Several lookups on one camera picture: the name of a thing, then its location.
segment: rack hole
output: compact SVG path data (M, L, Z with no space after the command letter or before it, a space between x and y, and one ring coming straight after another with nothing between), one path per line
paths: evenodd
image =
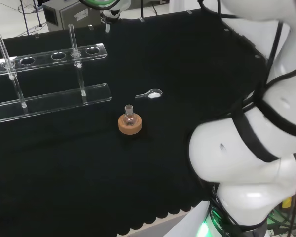
M87 50L85 51L87 54L93 55L93 54L97 54L99 53L99 49L95 48L95 47L91 47L91 48L87 48Z
M20 63L21 63L22 65L30 65L30 64L32 64L33 62L35 62L35 59L32 58L32 57L23 58L23 59L21 59L21 61L20 61Z
M58 52L58 53L53 53L51 58L57 61L57 60L61 60L61 59L65 58L65 56L66 55L64 53Z

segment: gray box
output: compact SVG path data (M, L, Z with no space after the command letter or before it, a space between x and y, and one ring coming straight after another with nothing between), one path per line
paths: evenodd
M51 0L43 4L43 10L49 31L75 28L101 23L100 12L80 3L78 0Z

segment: black tablecloth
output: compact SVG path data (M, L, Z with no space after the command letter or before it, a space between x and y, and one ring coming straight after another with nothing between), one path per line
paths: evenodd
M77 29L79 46L104 43L84 79L108 83L113 100L0 123L0 237L114 237L203 200L188 134L265 77L264 59L225 28L196 10ZM70 48L67 31L5 43L10 56ZM25 97L78 87L73 65L18 75ZM163 97L135 100L151 88ZM0 76L0 102L13 99ZM118 131L126 104L143 119L138 136Z

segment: white wall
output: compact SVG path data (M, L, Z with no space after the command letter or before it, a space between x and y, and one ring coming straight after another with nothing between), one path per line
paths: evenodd
M204 4L207 8L217 12L217 0L205 0ZM200 7L197 0L170 0L171 12L198 8ZM231 14L223 4L222 13ZM277 22L251 22L243 19L224 19L224 22L237 33L248 38L264 56L269 57L275 37ZM279 48L282 47L288 31L289 27L284 25Z

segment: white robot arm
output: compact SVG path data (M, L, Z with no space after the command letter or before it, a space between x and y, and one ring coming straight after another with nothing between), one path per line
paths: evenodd
M79 0L82 4L101 12L102 20L109 26L119 19L121 12L127 10L131 0Z
M245 19L279 20L290 26L268 83L296 69L296 0L223 0L223 3ZM263 113L267 107L289 123L289 128L296 128L296 75L270 86L262 104L264 107L253 107L242 118L254 134L245 134L247 130L242 130L243 124L237 118L225 118L199 125L189 147L197 175L220 183L217 195L223 207L239 225L247 227L265 222L275 206L296 192L296 162L292 155L296 153L296 131L288 132L281 121ZM256 149L250 146L252 135L260 142ZM260 148L274 160L257 156Z

